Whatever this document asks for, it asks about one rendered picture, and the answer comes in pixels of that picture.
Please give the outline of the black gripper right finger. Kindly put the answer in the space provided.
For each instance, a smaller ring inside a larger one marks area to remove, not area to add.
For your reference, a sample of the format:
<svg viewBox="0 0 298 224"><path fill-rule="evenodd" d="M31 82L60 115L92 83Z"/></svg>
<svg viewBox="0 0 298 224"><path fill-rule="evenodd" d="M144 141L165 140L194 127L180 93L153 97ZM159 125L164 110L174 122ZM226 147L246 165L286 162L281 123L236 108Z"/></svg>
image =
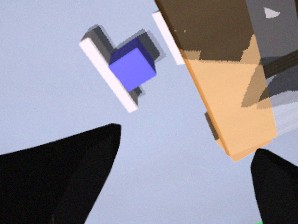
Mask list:
<svg viewBox="0 0 298 224"><path fill-rule="evenodd" d="M297 165L257 148L250 173L263 224L298 224Z"/></svg>

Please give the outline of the dark blue block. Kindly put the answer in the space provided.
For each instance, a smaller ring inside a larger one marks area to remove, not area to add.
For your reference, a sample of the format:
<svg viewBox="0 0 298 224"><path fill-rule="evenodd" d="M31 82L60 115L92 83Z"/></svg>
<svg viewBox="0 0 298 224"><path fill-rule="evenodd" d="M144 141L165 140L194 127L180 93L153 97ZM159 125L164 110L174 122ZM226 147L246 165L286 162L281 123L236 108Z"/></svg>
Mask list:
<svg viewBox="0 0 298 224"><path fill-rule="evenodd" d="M138 36L112 53L109 69L128 91L156 75L154 61Z"/></svg>

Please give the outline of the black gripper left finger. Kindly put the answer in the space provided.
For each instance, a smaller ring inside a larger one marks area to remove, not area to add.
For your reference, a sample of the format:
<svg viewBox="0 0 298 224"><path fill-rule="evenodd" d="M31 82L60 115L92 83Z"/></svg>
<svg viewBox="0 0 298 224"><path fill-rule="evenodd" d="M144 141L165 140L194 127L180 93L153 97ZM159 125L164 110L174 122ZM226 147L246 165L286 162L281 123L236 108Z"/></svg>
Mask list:
<svg viewBox="0 0 298 224"><path fill-rule="evenodd" d="M0 156L0 224L85 224L120 149L112 123Z"/></svg>

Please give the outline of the long wooden box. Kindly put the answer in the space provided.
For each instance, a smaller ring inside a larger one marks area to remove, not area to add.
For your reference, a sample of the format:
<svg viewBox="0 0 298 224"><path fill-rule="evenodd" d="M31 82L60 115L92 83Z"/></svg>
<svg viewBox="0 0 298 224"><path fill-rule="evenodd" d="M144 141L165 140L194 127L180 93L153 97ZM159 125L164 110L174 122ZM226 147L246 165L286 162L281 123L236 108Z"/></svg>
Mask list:
<svg viewBox="0 0 298 224"><path fill-rule="evenodd" d="M226 155L298 128L298 0L154 0L152 14L177 65L185 64ZM96 31L80 41L118 100L137 95L109 69Z"/></svg>

